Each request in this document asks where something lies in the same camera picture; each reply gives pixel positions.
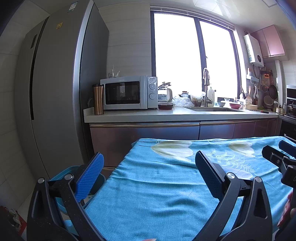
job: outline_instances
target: window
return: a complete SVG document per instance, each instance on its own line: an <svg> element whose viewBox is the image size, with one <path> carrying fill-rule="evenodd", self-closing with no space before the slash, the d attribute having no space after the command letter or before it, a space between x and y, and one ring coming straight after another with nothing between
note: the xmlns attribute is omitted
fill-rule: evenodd
<svg viewBox="0 0 296 241"><path fill-rule="evenodd" d="M233 31L181 14L151 12L152 74L159 85L171 82L173 95L204 91L202 72L209 70L217 97L239 97L239 63Z"/></svg>

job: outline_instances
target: copper tumbler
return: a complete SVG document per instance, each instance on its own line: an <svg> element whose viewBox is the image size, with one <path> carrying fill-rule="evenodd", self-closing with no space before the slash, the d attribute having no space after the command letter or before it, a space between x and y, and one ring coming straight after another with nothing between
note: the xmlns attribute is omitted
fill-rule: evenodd
<svg viewBox="0 0 296 241"><path fill-rule="evenodd" d="M93 85L94 90L94 114L104 114L104 86Z"/></svg>

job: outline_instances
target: yellow sticker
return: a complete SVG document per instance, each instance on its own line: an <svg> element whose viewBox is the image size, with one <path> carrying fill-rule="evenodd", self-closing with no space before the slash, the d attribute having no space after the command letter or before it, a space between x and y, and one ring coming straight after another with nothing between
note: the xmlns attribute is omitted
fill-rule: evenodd
<svg viewBox="0 0 296 241"><path fill-rule="evenodd" d="M57 25L57 29L61 28L62 25L63 25L63 22L59 23L59 24Z"/></svg>

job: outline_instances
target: white countertop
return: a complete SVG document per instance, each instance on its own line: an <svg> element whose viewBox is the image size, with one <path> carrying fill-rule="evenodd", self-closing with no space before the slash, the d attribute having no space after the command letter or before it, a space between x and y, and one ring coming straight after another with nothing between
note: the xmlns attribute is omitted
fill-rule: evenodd
<svg viewBox="0 0 296 241"><path fill-rule="evenodd" d="M105 110L103 115L94 115L93 107L84 110L86 123L221 121L277 117L278 114L274 112L265 114L245 109L240 112L225 112L194 111L184 107L174 107L172 110Z"/></svg>

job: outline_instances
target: blue tablecloth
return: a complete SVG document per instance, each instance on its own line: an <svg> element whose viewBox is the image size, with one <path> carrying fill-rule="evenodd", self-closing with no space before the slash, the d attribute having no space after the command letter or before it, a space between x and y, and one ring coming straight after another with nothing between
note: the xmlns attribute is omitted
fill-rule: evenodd
<svg viewBox="0 0 296 241"><path fill-rule="evenodd" d="M280 182L277 167L262 148L276 149L285 137L169 141L140 139L85 209L109 241L191 241L207 222L218 200L211 196L195 165L202 150L209 159L239 178L260 176L269 198L273 227L292 190ZM224 232L231 230L242 198L238 198Z"/></svg>

